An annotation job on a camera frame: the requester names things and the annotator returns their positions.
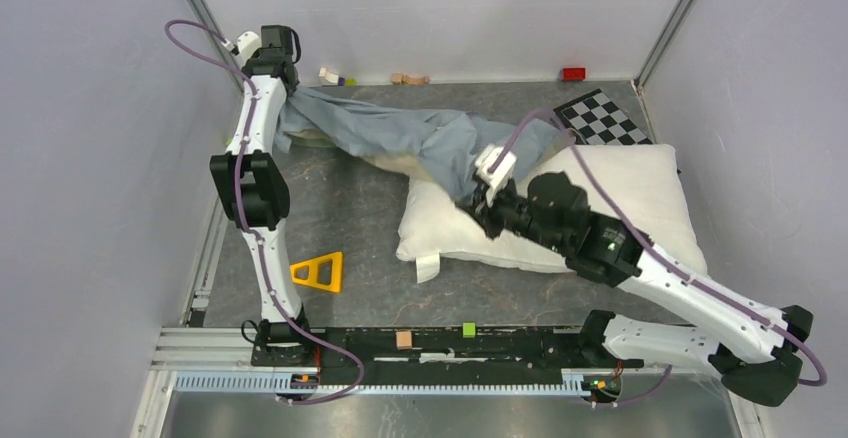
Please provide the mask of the blue grey pillowcase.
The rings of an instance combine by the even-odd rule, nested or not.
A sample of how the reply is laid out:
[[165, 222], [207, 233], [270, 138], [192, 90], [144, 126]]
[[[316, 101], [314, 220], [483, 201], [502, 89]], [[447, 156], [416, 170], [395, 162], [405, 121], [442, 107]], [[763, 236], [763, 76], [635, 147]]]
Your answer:
[[274, 145], [287, 152], [295, 137], [323, 138], [386, 171], [439, 185], [453, 199], [475, 188], [474, 161], [503, 145], [516, 126], [455, 109], [404, 109], [300, 88], [286, 100]]

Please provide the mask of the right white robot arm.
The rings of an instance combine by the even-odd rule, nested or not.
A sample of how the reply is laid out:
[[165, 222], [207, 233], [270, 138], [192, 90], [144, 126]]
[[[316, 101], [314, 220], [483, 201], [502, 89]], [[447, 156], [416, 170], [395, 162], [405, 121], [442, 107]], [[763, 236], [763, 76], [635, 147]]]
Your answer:
[[693, 271], [646, 233], [592, 210], [586, 190], [565, 173], [534, 177], [524, 194], [512, 179], [500, 188], [479, 180], [457, 206], [487, 238], [509, 232], [558, 254], [578, 277], [639, 296], [685, 321], [648, 323], [593, 310], [577, 340], [585, 363], [697, 369], [767, 407], [782, 405], [802, 384], [800, 354], [811, 312], [799, 305], [763, 305]]

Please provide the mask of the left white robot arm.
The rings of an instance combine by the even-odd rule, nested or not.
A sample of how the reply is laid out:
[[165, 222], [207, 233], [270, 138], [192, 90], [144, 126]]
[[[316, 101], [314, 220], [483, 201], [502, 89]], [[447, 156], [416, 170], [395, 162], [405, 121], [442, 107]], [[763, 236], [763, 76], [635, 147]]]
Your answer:
[[230, 143], [211, 157], [209, 168], [223, 210], [249, 249], [260, 291], [260, 318], [249, 340], [251, 363], [304, 365], [316, 345], [307, 333], [285, 244], [289, 188], [272, 156], [280, 114], [299, 83], [299, 37], [290, 27], [264, 25], [228, 48], [241, 65], [243, 101]]

